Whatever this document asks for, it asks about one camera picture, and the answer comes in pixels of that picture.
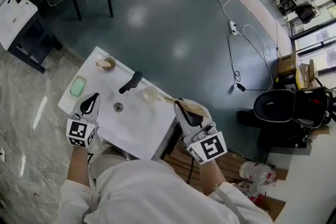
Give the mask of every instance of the tiled floor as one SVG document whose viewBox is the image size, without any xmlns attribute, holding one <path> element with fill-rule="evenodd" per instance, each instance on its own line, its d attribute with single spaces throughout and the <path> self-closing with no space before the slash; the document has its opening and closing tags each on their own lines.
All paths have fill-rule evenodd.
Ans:
<svg viewBox="0 0 336 224">
<path fill-rule="evenodd" d="M 274 17 L 282 20 L 272 0 L 261 0 Z M 242 93 L 232 85 L 227 35 L 228 20 L 217 0 L 113 0 L 114 18 L 108 16 L 106 0 L 78 0 L 83 21 L 77 21 L 71 0 L 43 13 L 61 43 L 85 59 L 95 46 L 114 55 L 133 70 L 175 97 L 206 105 L 228 147 L 249 158 L 262 158 L 256 146 L 258 131 L 238 124 L 235 113 L 250 108 L 257 92 Z M 236 23 L 250 23 L 272 51 L 268 58 L 274 70 L 275 43 L 255 17 L 231 0 L 226 11 Z M 246 35 L 257 42 L 254 33 Z M 268 71 L 242 38 L 232 39 L 235 67 L 245 86 L 269 85 Z M 50 182 L 60 188 L 71 154 L 65 139 L 67 116 L 57 103 L 82 61 L 66 49 L 53 51 L 41 74 L 9 53 L 0 50 L 0 130 Z M 258 73 L 251 73 L 252 68 Z M 44 97 L 47 103 L 35 129 L 33 121 Z M 0 132 L 6 163 L 0 162 L 0 216 L 12 223 L 53 223 L 59 191 L 25 163 Z"/>
</svg>

